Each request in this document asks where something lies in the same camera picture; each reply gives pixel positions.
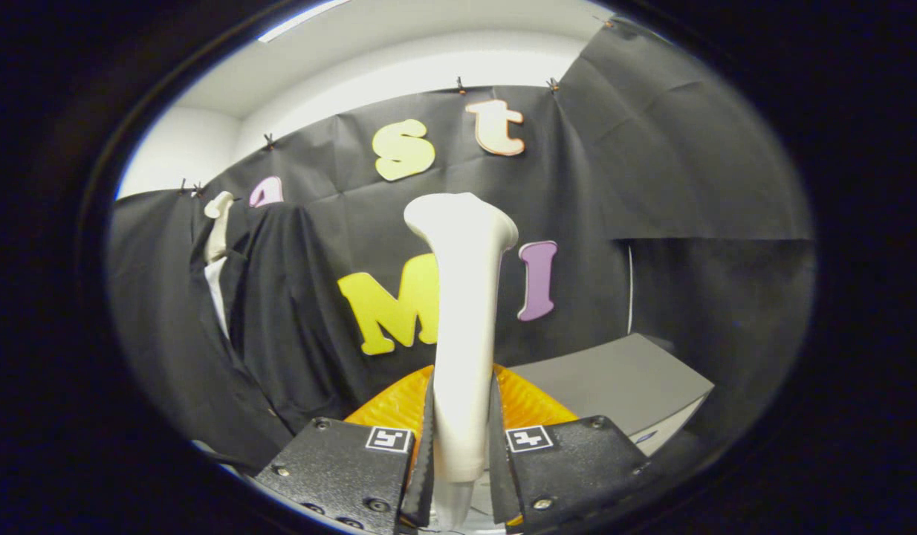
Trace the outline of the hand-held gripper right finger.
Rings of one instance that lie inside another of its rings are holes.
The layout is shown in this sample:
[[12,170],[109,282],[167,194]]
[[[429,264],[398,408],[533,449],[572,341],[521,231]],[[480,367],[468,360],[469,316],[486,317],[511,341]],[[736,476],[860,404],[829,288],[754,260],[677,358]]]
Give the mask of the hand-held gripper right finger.
[[609,418],[577,417],[510,369],[493,367],[489,410],[493,518],[509,533],[580,531],[656,479]]

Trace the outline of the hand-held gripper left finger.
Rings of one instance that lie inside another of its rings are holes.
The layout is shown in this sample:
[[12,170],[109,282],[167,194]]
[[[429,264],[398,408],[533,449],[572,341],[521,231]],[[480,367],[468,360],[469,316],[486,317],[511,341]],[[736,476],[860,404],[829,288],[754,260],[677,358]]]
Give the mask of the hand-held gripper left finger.
[[310,420],[259,471],[270,497],[346,531],[400,534],[430,522],[432,366],[398,380],[344,420]]

